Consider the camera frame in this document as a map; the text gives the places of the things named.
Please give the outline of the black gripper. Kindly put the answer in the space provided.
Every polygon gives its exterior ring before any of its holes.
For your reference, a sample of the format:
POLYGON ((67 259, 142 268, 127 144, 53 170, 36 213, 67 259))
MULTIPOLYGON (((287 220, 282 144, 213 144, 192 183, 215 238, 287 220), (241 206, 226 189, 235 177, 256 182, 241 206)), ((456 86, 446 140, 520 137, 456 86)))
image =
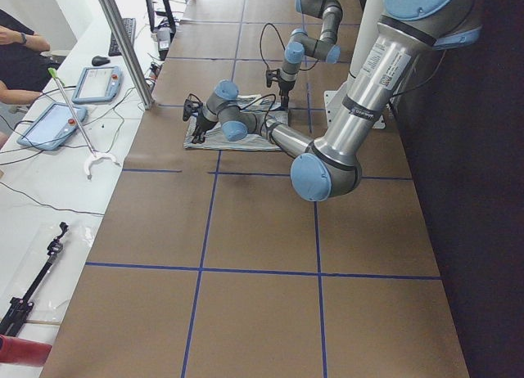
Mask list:
POLYGON ((208 120, 203 115, 198 115, 196 117, 196 127, 192 133, 192 143, 193 144, 202 144, 206 140, 206 132, 211 130, 215 126, 214 121, 208 120))
POLYGON ((290 91, 294 88, 295 83, 295 81, 286 81, 284 79, 280 79, 278 81, 280 103, 282 108, 287 108, 289 106, 290 91))

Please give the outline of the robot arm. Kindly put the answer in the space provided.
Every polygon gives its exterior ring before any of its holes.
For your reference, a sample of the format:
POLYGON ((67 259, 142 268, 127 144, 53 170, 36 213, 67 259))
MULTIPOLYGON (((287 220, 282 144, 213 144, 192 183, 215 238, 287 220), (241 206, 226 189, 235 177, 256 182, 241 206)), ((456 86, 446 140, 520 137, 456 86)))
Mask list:
POLYGON ((315 35, 307 29, 295 29, 284 47, 282 66, 277 70, 277 82, 281 105, 288 107, 289 95, 294 88, 302 61, 313 58, 335 64, 341 49, 337 45, 338 30, 343 10, 338 0, 295 0, 297 12, 321 22, 315 35))
POLYGON ((358 74, 338 91, 341 101, 327 131, 312 139, 238 102, 237 85, 219 82, 205 101, 186 101, 185 119, 194 119, 195 143, 221 127, 230 142, 257 134, 292 159, 291 182, 305 200, 323 201, 353 191, 362 169, 357 151, 379 120, 409 67, 432 50, 477 41, 483 0, 377 0, 377 36, 358 74))

